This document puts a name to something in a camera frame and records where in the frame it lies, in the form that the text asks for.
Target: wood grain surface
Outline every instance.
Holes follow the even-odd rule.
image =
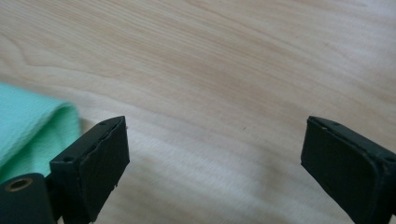
[[[395,71],[393,0],[0,1],[0,81],[84,131],[127,118],[97,224],[352,223],[300,165],[306,119],[396,152]]]

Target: screw hole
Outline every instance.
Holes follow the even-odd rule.
[[[70,161],[72,161],[74,159],[74,157],[65,157],[64,158],[64,161],[65,162],[70,162]]]
[[[29,185],[33,183],[32,178],[22,178],[12,181],[10,184],[6,186],[6,191],[15,192],[21,189],[25,189]]]

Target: mint green cloth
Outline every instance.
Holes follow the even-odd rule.
[[[73,104],[0,82],[0,183],[48,175],[50,160],[79,136]]]

